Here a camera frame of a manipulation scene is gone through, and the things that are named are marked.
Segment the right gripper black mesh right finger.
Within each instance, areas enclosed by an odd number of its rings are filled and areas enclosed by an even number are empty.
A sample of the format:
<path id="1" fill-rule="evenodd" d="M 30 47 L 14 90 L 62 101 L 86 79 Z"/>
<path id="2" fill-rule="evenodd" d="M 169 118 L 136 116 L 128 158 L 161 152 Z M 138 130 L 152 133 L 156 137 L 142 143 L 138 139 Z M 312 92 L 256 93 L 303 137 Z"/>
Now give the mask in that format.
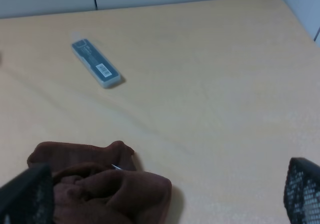
<path id="1" fill-rule="evenodd" d="M 283 202 L 290 223 L 320 224 L 320 167 L 302 157 L 290 159 Z"/>

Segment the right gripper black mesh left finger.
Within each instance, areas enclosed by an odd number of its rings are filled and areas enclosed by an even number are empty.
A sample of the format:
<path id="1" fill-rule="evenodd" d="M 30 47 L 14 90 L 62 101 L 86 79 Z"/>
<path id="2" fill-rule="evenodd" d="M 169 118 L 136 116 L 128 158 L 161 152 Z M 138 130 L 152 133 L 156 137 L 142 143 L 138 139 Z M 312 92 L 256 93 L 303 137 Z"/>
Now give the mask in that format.
<path id="1" fill-rule="evenodd" d="M 53 223 L 53 179 L 47 164 L 28 168 L 0 189 L 1 223 Z"/>

